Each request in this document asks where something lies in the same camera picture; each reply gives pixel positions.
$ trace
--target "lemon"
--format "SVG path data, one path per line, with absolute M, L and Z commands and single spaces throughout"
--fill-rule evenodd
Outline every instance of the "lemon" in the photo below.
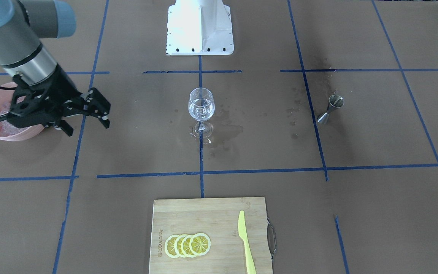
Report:
M 194 258 L 197 257 L 197 255 L 193 254 L 192 251 L 190 250 L 190 241 L 192 240 L 192 238 L 194 237 L 194 235 L 189 235 L 187 237 L 185 237 L 182 240 L 182 243 L 180 244 L 180 253 L 184 254 L 186 257 L 189 258 Z
M 184 240 L 185 237 L 187 237 L 188 234 L 182 234 L 180 236 L 177 237 L 177 239 L 175 240 L 175 243 L 173 243 L 173 249 L 175 250 L 175 253 L 182 258 L 186 258 L 187 256 L 185 256 L 184 254 L 181 253 L 180 247 L 182 244 L 182 241 Z
M 197 233 L 190 240 L 189 247 L 194 255 L 204 256 L 211 248 L 211 238 L 207 234 Z
M 178 235 L 174 234 L 167 238 L 165 241 L 165 254 L 167 254 L 170 258 L 177 258 L 179 257 L 177 253 L 175 252 L 174 244 L 175 240 L 177 239 Z

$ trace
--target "wine glass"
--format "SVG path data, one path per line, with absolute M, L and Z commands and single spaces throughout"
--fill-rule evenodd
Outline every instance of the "wine glass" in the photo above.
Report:
M 197 124 L 194 126 L 195 137 L 199 137 L 200 133 L 202 133 L 203 138 L 210 137 L 213 127 L 210 123 L 204 122 L 212 117 L 216 109 L 212 92 L 207 88 L 192 90 L 190 92 L 188 109 L 190 116 L 197 121 Z

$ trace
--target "glass base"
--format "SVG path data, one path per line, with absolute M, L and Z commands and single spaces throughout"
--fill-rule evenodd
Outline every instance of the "glass base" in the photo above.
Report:
M 195 137 L 200 138 L 200 132 L 202 132 L 202 138 L 208 138 L 212 135 L 214 127 L 211 123 L 197 122 L 192 130 Z

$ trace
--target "cutting board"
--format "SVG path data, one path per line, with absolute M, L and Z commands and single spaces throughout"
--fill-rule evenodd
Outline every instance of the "cutting board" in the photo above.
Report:
M 264 197 L 155 200 L 149 274 L 246 274 L 244 245 L 238 236 L 240 210 L 244 210 L 257 274 L 273 274 Z M 169 236 L 200 232 L 211 238 L 206 255 L 170 258 L 165 254 Z

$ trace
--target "knife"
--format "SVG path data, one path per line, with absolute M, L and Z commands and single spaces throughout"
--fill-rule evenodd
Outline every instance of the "knife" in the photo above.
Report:
M 240 217 L 238 218 L 238 235 L 244 242 L 244 253 L 246 256 L 246 270 L 248 274 L 256 274 L 254 268 L 254 262 L 252 260 L 251 250 L 249 248 L 248 234 L 246 233 L 246 222 L 244 220 L 244 211 L 240 211 Z

